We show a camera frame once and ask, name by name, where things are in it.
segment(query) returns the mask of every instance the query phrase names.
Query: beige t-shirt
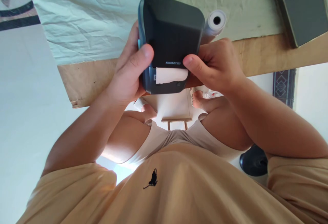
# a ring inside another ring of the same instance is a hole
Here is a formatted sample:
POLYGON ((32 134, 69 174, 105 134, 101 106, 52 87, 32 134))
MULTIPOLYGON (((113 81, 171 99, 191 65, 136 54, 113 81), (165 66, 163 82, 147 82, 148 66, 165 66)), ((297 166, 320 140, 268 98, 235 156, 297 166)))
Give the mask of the beige t-shirt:
POLYGON ((213 153, 167 146, 116 186, 96 163, 38 182, 18 223, 328 223, 328 159, 269 160, 268 189, 213 153))

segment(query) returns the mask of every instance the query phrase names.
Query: leg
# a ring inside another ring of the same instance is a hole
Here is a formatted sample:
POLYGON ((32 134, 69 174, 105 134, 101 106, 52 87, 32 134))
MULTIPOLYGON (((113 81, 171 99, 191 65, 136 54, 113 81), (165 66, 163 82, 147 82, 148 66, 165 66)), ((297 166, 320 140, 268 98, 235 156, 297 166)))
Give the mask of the leg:
POLYGON ((192 96, 193 105, 208 113, 201 123, 217 140, 239 151, 247 150, 253 145, 253 141, 225 97, 204 99, 202 91, 196 91, 192 96))
POLYGON ((149 104, 145 104, 141 112, 125 111, 109 137, 102 156, 116 163, 129 160, 150 132, 150 126, 145 123, 156 116, 156 112, 149 104))

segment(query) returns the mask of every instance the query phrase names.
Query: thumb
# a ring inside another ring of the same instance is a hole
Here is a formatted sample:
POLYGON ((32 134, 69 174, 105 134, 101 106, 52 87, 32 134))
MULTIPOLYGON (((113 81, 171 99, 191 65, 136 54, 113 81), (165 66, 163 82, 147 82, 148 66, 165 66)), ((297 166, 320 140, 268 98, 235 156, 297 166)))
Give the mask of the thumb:
POLYGON ((187 55, 183 59, 183 64, 201 82, 204 82, 204 80, 206 80, 206 77, 210 76, 211 69, 197 55, 187 55))
POLYGON ((154 58, 154 50, 149 44, 143 45, 140 50, 129 57, 123 72, 130 78, 137 79, 141 73, 150 65, 154 58))

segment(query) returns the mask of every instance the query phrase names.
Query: fingernail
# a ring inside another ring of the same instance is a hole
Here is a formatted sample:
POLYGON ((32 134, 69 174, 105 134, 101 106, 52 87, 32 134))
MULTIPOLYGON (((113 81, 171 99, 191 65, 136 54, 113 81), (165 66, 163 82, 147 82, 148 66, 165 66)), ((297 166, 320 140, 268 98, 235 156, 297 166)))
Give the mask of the fingernail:
POLYGON ((149 58, 149 56, 150 56, 150 50, 149 50, 149 48, 146 47, 145 45, 143 45, 141 47, 141 50, 142 50, 143 54, 145 55, 145 57, 146 58, 149 58))
POLYGON ((191 61, 193 60, 192 56, 188 56, 184 59, 184 64, 189 65, 191 61))

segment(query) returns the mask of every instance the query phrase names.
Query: wrinkled fabric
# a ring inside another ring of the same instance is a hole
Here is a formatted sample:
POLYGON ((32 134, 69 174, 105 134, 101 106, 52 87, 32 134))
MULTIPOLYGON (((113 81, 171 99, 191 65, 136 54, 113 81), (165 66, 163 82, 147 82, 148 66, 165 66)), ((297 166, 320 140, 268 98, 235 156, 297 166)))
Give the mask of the wrinkled fabric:
MULTIPOLYGON (((282 32, 274 0, 178 0, 205 18, 227 14, 219 36, 232 40, 282 32)), ((57 65, 119 57, 140 0, 33 0, 57 65)))
POLYGON ((116 185, 96 163, 43 176, 23 223, 328 223, 328 159, 273 157, 268 188, 185 143, 153 154, 116 185))

